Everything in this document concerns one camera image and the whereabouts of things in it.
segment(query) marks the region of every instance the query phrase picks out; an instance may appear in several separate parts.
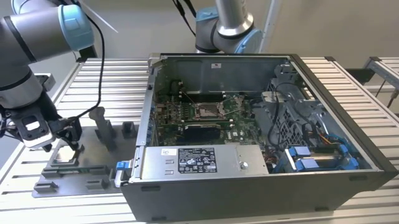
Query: power supply label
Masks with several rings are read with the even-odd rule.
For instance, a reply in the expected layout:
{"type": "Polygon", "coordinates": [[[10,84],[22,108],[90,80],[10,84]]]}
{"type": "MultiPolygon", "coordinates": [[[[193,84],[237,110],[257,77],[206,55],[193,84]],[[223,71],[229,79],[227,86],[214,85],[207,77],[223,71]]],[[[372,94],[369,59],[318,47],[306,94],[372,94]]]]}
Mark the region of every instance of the power supply label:
{"type": "Polygon", "coordinates": [[[217,173],[215,148],[179,148],[179,172],[182,174],[217,173]]]}

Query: aluminum profile table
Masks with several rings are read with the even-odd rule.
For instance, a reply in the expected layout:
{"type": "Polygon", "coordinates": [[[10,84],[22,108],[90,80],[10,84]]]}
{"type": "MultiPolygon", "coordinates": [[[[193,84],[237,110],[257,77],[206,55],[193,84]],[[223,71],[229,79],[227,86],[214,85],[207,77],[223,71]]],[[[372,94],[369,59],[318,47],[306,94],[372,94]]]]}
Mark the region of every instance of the aluminum profile table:
{"type": "MultiPolygon", "coordinates": [[[[303,58],[372,140],[399,169],[399,120],[335,61],[303,58]]],[[[59,112],[71,116],[97,102],[101,60],[77,64],[54,97],[59,112]]],[[[102,106],[114,123],[139,121],[147,86],[147,59],[109,59],[102,106]]],[[[85,126],[95,125],[83,117],[85,126]]],[[[0,223],[138,223],[122,194],[35,199],[31,196],[51,153],[21,144],[0,171],[0,223]]],[[[247,217],[182,224],[381,224],[399,222],[399,176],[380,190],[362,192],[333,212],[247,217]]]]}
{"type": "Polygon", "coordinates": [[[399,57],[370,57],[365,65],[399,89],[399,57]]]}

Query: wire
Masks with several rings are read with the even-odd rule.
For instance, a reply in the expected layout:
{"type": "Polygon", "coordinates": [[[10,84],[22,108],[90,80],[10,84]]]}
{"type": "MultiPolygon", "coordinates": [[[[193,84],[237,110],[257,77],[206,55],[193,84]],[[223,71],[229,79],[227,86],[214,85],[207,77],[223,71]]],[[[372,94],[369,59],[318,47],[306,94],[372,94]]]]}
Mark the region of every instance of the wire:
{"type": "Polygon", "coordinates": [[[90,113],[102,103],[102,87],[103,87],[103,73],[105,73],[105,61],[106,61],[106,41],[105,41],[105,35],[102,32],[101,27],[98,26],[98,24],[95,23],[95,21],[93,20],[93,18],[90,18],[87,16],[89,20],[91,21],[91,23],[94,24],[95,28],[99,31],[101,37],[102,37],[102,50],[103,50],[103,56],[102,56],[102,68],[101,68],[101,78],[99,78],[99,98],[98,98],[98,103],[90,108],[87,109],[82,114],[79,114],[75,117],[71,117],[69,120],[70,123],[73,123],[75,120],[78,120],[79,118],[82,118],[87,113],[90,113]]]}
{"type": "Polygon", "coordinates": [[[75,62],[78,62],[78,56],[77,56],[75,51],[73,51],[73,54],[74,54],[74,56],[75,56],[75,62]]]}
{"type": "Polygon", "coordinates": [[[333,143],[325,138],[323,135],[319,134],[319,136],[322,137],[322,139],[331,145],[333,143]]]}
{"type": "Polygon", "coordinates": [[[182,16],[182,18],[183,18],[183,20],[185,20],[185,22],[186,22],[186,25],[189,26],[189,29],[190,29],[190,31],[193,32],[193,35],[195,36],[195,32],[194,32],[194,30],[193,30],[193,28],[191,28],[191,25],[190,25],[190,23],[189,23],[189,21],[187,21],[187,18],[186,18],[185,8],[183,8],[183,6],[182,6],[179,0],[177,0],[177,1],[173,0],[173,2],[174,2],[174,4],[175,4],[177,9],[179,10],[179,13],[181,13],[181,16],[182,16]]]}
{"type": "Polygon", "coordinates": [[[390,108],[390,107],[392,107],[392,105],[393,105],[393,102],[394,102],[394,98],[392,98],[392,99],[390,99],[390,102],[389,102],[388,108],[390,108]]]}
{"type": "Polygon", "coordinates": [[[186,5],[189,6],[189,9],[191,11],[191,14],[193,14],[194,18],[197,18],[198,17],[198,13],[197,13],[195,8],[193,6],[191,0],[183,0],[183,1],[186,2],[186,5]]]}
{"type": "Polygon", "coordinates": [[[11,136],[11,135],[5,134],[5,136],[6,136],[6,137],[10,137],[10,138],[13,138],[13,139],[19,140],[17,137],[14,137],[14,136],[11,136]]]}
{"type": "Polygon", "coordinates": [[[3,138],[7,129],[7,116],[6,116],[6,109],[2,105],[0,105],[0,115],[2,115],[0,138],[3,138]]]}
{"type": "Polygon", "coordinates": [[[381,84],[381,88],[380,88],[380,90],[377,91],[376,97],[380,96],[380,93],[381,93],[381,90],[382,90],[385,84],[386,84],[386,80],[385,80],[385,81],[382,82],[382,84],[381,84]]]}

